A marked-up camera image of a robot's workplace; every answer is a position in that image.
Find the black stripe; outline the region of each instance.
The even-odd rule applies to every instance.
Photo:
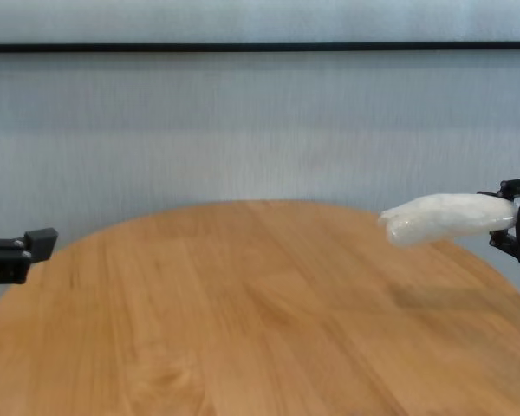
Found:
[[[323,52],[370,50],[520,49],[520,42],[321,42],[321,43],[17,43],[0,54],[72,52]]]

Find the round wooden table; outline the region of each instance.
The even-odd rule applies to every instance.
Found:
[[[517,416],[520,295],[345,207],[160,213],[0,300],[2,415]]]

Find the white wall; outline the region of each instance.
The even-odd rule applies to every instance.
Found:
[[[520,0],[0,0],[0,43],[520,41]]]
[[[369,210],[520,177],[520,52],[0,55],[0,237],[177,205]],[[520,288],[520,266],[463,242]]]

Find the tabletop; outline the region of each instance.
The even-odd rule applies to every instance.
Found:
[[[520,295],[346,207],[159,213],[0,300],[2,415],[517,416]]]

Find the white plastic bag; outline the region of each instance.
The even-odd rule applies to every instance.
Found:
[[[488,195],[435,194],[382,212],[380,223],[392,244],[406,246],[506,230],[515,225],[517,210],[510,201]]]

